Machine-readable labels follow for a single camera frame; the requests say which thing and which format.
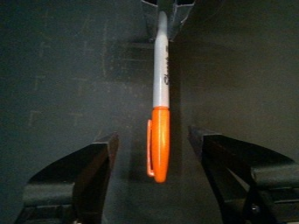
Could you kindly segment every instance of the white marker barrel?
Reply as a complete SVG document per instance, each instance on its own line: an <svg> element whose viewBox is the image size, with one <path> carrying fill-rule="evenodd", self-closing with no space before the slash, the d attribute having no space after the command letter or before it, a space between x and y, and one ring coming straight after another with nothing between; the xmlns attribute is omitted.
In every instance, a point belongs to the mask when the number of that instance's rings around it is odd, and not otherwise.
<svg viewBox="0 0 299 224"><path fill-rule="evenodd" d="M169 108L167 16L158 13L153 43L153 107Z"/></svg>

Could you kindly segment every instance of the black surface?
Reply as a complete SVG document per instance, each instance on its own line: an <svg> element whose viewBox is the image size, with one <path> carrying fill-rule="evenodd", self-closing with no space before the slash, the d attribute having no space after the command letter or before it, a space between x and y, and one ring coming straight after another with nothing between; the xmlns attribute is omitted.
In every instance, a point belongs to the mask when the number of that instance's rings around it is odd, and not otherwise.
<svg viewBox="0 0 299 224"><path fill-rule="evenodd" d="M191 124L299 159L299 3L199 1L169 45L169 177L156 185L145 176L153 48L140 7L138 0L0 4L1 223L21 210L29 177L98 133L120 135L106 223L220 223Z"/></svg>

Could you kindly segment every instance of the marker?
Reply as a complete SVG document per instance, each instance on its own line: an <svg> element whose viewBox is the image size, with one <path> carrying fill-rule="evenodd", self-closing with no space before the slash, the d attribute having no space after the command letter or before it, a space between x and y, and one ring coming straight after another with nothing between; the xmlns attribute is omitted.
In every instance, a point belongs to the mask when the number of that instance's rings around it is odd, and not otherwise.
<svg viewBox="0 0 299 224"><path fill-rule="evenodd" d="M169 157L169 81L167 16L158 13L153 43L153 112L146 123L146 175L165 181Z"/></svg>

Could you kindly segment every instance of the orange cap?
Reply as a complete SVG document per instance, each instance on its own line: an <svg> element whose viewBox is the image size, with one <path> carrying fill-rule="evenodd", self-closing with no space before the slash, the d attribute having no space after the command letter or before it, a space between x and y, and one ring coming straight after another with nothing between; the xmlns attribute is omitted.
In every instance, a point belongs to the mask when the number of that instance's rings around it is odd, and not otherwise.
<svg viewBox="0 0 299 224"><path fill-rule="evenodd" d="M146 123L146 175L157 183L165 181L169 157L169 110L154 107Z"/></svg>

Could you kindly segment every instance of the metal bracket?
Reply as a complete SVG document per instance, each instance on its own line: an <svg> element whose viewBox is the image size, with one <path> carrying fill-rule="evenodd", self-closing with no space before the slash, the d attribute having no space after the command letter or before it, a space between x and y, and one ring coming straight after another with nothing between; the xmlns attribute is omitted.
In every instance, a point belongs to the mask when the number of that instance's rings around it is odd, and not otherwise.
<svg viewBox="0 0 299 224"><path fill-rule="evenodd" d="M37 172L24 188L14 223L100 223L116 153L113 133Z"/></svg>
<svg viewBox="0 0 299 224"><path fill-rule="evenodd" d="M168 39L173 41L189 16L195 0L141 0L144 21L149 40L154 40L158 11L167 13Z"/></svg>
<svg viewBox="0 0 299 224"><path fill-rule="evenodd" d="M219 202L223 223L299 221L299 164L291 158L195 127L189 127L189 141Z"/></svg>

